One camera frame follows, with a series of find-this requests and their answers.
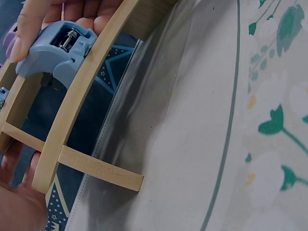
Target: blue fabric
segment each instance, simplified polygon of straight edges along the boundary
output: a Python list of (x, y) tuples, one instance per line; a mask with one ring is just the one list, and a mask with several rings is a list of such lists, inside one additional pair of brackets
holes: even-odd
[[(1, 43), (5, 33), (16, 21), (22, 8), (19, 0), (0, 3)], [(137, 40), (121, 33), (110, 50), (84, 101), (76, 119), (67, 146), (85, 154), (91, 154), (110, 103), (120, 83)], [(5, 49), (0, 50), (0, 63), (5, 62)], [(66, 90), (42, 87), (28, 114), (23, 130), (43, 141), (46, 140)], [(24, 175), (34, 150), (25, 146), (12, 182), (17, 186)], [(55, 183), (49, 195), (47, 231), (63, 231), (78, 192), (83, 173), (59, 165)]]

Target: hand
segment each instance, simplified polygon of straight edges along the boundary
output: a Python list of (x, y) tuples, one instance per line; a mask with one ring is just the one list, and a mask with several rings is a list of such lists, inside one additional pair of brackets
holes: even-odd
[(40, 157), (35, 152), (22, 183), (10, 186), (23, 144), (14, 141), (0, 166), (0, 230), (43, 231), (47, 224), (45, 195), (31, 187)]
[(11, 52), (12, 63), (24, 59), (42, 26), (64, 20), (91, 28), (98, 35), (123, 0), (26, 0), (17, 19), (17, 39)]

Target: gray line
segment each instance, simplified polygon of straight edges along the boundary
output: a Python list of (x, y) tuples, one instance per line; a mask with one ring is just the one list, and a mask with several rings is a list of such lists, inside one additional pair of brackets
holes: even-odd
[(205, 219), (203, 221), (201, 231), (205, 231), (207, 224), (210, 220), (214, 204), (217, 198), (221, 178), (222, 178), (222, 173), (223, 169), (225, 166), (226, 162), (226, 157), (227, 157), (227, 152), (228, 152), (228, 147), (229, 147), (229, 141), (230, 141), (230, 134), (231, 134), (231, 128), (232, 128), (232, 122), (233, 122), (233, 115), (234, 115), (234, 106), (235, 106), (235, 96), (236, 96), (236, 88), (237, 88), (237, 79), (239, 75), (239, 62), (240, 62), (240, 36), (241, 36), (241, 25), (240, 25), (240, 0), (237, 0), (237, 49), (236, 49), (236, 62), (235, 62), (235, 75), (234, 75), (234, 83), (233, 83), (233, 94), (232, 94), (232, 101), (231, 101), (231, 109), (230, 109), (230, 116), (229, 116), (229, 123), (228, 123), (228, 130), (227, 130), (227, 135), (226, 135), (226, 141), (225, 141), (225, 146), (223, 148), (223, 154), (220, 162), (220, 167), (219, 167), (219, 172), (217, 176), (217, 181), (216, 185), (214, 188), (214, 192), (212, 195), (211, 203), (209, 205), (209, 208), (207, 210)]

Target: wooden slat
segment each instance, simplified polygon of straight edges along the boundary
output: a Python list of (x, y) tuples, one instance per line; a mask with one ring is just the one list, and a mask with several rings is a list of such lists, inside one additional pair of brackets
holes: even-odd
[(139, 174), (95, 159), (65, 145), (60, 152), (58, 162), (93, 177), (137, 192), (140, 190), (143, 181), (143, 176)]
[(15, 71), (16, 64), (10, 63), (8, 60), (4, 63), (0, 71), (0, 87), (10, 90), (17, 78)]
[(14, 138), (15, 140), (18, 140), (21, 143), (33, 148), (34, 150), (37, 150), (39, 152), (42, 152), (43, 150), (45, 143), (44, 141), (41, 141), (38, 138), (29, 135), (28, 133), (20, 130), (19, 128), (9, 123), (4, 124), (2, 132)]
[(97, 72), (138, 0), (124, 0), (97, 38), (76, 74), (47, 136), (32, 187), (47, 193), (57, 170), (57, 160)]
[[(26, 120), (31, 105), (40, 89), (41, 73), (27, 79), (18, 76), (13, 83), (10, 93), (0, 111), (0, 131), (5, 122), (21, 128)], [(0, 134), (0, 151), (8, 148), (12, 138), (5, 133)]]
[(178, 0), (140, 0), (123, 30), (143, 41), (171, 11)]

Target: light blue plastic part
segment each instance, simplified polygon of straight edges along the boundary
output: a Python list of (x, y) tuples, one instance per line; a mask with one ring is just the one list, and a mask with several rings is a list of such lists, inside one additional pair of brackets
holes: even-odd
[[(69, 52), (66, 52), (52, 45), (52, 42), (68, 28), (75, 29), (79, 37)], [(24, 78), (39, 72), (52, 73), (68, 89), (96, 39), (97, 36), (91, 29), (73, 22), (59, 21), (50, 24), (41, 31), (27, 57), (17, 64), (16, 73)]]

